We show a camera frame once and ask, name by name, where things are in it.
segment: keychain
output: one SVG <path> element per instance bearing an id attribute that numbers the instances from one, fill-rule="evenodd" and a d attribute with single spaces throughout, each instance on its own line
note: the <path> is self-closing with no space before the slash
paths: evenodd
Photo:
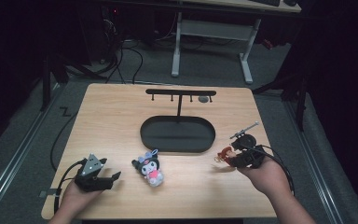
<path id="1" fill-rule="evenodd" d="M 151 187 L 157 187 L 164 179 L 164 175 L 159 169 L 158 150 L 146 152 L 145 157 L 139 157 L 138 161 L 133 160 L 132 165 L 141 173 Z"/>

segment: person's right hand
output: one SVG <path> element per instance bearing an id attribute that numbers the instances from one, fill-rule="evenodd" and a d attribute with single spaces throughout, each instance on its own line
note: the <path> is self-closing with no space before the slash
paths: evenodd
<path id="1" fill-rule="evenodd" d="M 282 167 L 273 159 L 265 157 L 260 167 L 238 168 L 238 171 L 246 175 L 257 190 L 268 197 L 275 193 L 290 193 L 289 182 Z"/>

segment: white metal desk frame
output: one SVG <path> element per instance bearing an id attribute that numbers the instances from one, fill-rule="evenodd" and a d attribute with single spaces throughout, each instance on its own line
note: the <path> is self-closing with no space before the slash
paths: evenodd
<path id="1" fill-rule="evenodd" d="M 248 57 L 255 41 L 260 22 L 261 20 L 257 19 L 253 26 L 246 26 L 218 22 L 182 20 L 182 13 L 179 12 L 176 27 L 176 46 L 172 62 L 172 76 L 179 76 L 181 35 L 197 35 L 247 41 L 244 53 L 240 53 L 240 62 L 243 75 L 245 76 L 245 82 L 247 84 L 252 84 L 253 79 L 249 69 Z"/>

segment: human hand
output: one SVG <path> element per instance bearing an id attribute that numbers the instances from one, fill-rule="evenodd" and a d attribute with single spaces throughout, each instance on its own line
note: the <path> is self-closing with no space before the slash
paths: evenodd
<path id="1" fill-rule="evenodd" d="M 255 188 L 268 197 L 277 193 L 292 194 L 282 167 L 269 157 L 265 157 L 263 163 L 257 169 L 243 167 L 238 168 L 238 171 L 246 175 Z"/>
<path id="2" fill-rule="evenodd" d="M 60 208 L 49 223 L 70 223 L 102 192 L 103 190 L 85 192 L 72 180 L 62 195 Z"/>

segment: human arm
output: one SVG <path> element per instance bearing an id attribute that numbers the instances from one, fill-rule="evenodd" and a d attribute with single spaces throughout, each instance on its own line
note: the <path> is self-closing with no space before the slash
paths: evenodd
<path id="1" fill-rule="evenodd" d="M 81 211 L 83 211 L 91 201 L 93 201 L 103 190 L 85 192 L 79 186 L 71 181 L 66 187 L 62 196 L 60 208 L 50 220 L 49 224 L 68 224 Z"/>
<path id="2" fill-rule="evenodd" d="M 246 175 L 257 190 L 264 193 L 272 204 L 277 218 L 286 223 L 315 223 L 310 214 L 292 194 L 289 182 L 281 166 L 266 157 L 257 169 L 238 168 Z"/>

